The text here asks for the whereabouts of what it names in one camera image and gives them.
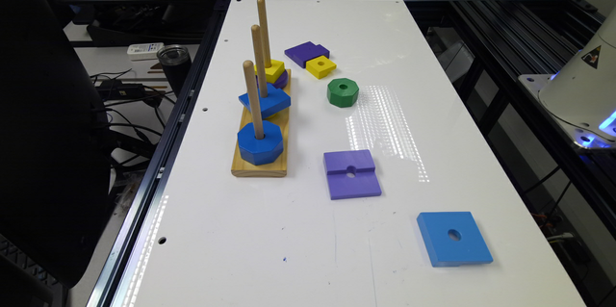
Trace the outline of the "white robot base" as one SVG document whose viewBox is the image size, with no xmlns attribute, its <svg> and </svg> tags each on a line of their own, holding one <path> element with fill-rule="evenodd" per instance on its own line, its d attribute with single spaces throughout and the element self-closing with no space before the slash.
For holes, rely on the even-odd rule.
<svg viewBox="0 0 616 307">
<path fill-rule="evenodd" d="M 523 74 L 518 81 L 572 144 L 615 147 L 615 13 L 554 74 Z"/>
</svg>

